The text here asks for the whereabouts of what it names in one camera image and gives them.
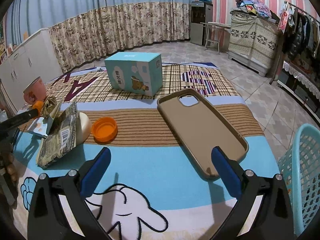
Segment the brown paper ball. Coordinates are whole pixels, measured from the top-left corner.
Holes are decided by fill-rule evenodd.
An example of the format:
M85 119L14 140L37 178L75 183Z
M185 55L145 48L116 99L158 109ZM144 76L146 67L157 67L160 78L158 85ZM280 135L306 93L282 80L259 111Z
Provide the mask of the brown paper ball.
M46 97L43 103L41 116L47 117L53 111L56 105L57 105L56 97L54 96Z

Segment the printed snack wrapper bag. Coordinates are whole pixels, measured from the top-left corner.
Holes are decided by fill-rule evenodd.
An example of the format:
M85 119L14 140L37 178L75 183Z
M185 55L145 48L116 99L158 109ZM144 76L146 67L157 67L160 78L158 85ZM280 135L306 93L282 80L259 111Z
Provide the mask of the printed snack wrapper bag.
M48 115L47 136L42 139L36 157L36 165L42 169L58 161L76 147L76 121L78 109L75 102L60 112L62 103L58 103Z

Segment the rear orange tangerine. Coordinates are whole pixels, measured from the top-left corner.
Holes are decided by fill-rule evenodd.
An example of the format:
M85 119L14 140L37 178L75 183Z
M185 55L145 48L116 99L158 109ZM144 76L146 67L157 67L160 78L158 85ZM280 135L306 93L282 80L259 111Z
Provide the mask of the rear orange tangerine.
M44 102L43 102L43 101L36 101L36 102L33 104L32 109L37 110L37 116L40 116L40 115L41 115L43 106L44 106Z

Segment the pink cartoon mug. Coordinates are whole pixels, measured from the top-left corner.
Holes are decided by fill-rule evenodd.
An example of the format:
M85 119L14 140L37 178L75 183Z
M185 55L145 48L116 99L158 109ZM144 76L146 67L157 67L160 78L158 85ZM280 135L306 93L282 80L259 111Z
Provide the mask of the pink cartoon mug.
M23 98L26 103L34 105L37 101L44 102L47 97L46 87L38 76L28 87L23 91Z

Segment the light blue plastic basket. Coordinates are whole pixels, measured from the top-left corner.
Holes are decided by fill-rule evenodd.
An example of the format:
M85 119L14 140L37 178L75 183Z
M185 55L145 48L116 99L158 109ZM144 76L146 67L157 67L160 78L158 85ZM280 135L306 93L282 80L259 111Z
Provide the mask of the light blue plastic basket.
M300 236L319 211L319 129L303 124L291 146L278 160L293 211L293 226Z

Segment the white storage cabinet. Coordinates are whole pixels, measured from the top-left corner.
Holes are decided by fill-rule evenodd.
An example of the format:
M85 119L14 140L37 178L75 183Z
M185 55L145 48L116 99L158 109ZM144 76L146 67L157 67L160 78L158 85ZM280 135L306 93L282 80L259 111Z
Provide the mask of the white storage cabinet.
M1 64L1 82L8 104L17 112L24 105L24 89L37 77L44 83L62 75L49 29L43 28L27 38Z

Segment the white round soap bar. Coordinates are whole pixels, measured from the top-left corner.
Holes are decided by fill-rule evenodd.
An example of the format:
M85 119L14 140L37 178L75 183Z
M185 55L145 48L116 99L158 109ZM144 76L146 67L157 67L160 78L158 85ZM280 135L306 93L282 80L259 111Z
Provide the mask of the white round soap bar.
M92 122L89 117L82 112L76 119L76 146L84 143L91 133Z

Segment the brown phone case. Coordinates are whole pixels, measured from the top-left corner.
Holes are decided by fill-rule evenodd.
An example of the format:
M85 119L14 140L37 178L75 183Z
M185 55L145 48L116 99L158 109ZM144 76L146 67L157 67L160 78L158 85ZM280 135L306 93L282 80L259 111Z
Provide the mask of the brown phone case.
M244 137L196 90L165 95L157 100L157 109L204 178L219 178L212 163L214 147L237 162L246 156L249 145Z

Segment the colourful cartoon table blanket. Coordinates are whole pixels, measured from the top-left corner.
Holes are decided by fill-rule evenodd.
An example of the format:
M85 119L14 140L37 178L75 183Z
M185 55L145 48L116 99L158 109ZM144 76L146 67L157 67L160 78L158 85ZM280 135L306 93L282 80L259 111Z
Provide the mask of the colourful cartoon table blanket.
M236 200L221 180L207 180L157 109L158 97L210 85L207 100L248 143L240 163L262 177L278 173L262 127L243 98L211 63L166 64L156 97L114 90L105 68L65 74L46 84L47 93L76 102L91 122L112 117L118 125L107 144L111 163L87 205L114 239L208 239Z

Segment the blue floral curtain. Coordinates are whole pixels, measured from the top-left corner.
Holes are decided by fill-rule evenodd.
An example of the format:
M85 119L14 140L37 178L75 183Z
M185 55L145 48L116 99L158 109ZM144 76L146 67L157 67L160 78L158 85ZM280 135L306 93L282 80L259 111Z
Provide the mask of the blue floral curtain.
M46 28L63 72L116 51L187 40L192 0L13 0L5 38Z

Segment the low tv stand lace cover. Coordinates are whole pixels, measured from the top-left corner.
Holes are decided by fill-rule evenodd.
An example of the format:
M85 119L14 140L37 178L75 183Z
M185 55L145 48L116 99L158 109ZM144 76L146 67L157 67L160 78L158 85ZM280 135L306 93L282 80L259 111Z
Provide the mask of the low tv stand lace cover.
M316 76L284 61L276 80L319 124L319 79L314 83L311 77Z

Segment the light blue tissue box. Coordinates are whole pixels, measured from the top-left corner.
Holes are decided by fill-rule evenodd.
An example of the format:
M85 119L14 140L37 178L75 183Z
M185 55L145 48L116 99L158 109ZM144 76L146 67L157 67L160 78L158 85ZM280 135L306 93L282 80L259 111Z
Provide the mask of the light blue tissue box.
M104 63L114 89L155 96L163 85L160 53L118 52Z

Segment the cloth covered cabinet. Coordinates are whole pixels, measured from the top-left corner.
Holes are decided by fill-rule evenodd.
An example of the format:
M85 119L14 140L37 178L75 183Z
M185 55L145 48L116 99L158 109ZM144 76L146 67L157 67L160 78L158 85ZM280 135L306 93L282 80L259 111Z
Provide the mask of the cloth covered cabinet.
M278 46L277 26L240 10L231 11L228 58L265 77L273 67Z

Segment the clothes rack with garments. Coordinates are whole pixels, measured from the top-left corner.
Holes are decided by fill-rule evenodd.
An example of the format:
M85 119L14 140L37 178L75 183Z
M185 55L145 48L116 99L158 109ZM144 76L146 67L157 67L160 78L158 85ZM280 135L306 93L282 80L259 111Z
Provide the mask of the clothes rack with garments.
M319 20L285 1L278 30L280 52L270 84L277 81L284 70L307 88L319 89Z

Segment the pile of folded clothes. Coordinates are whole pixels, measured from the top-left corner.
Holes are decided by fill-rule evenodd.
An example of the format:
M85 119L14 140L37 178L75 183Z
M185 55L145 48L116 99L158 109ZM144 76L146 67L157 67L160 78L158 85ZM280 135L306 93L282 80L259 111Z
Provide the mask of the pile of folded clothes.
M262 18L271 18L270 9L261 0L235 0L236 7Z

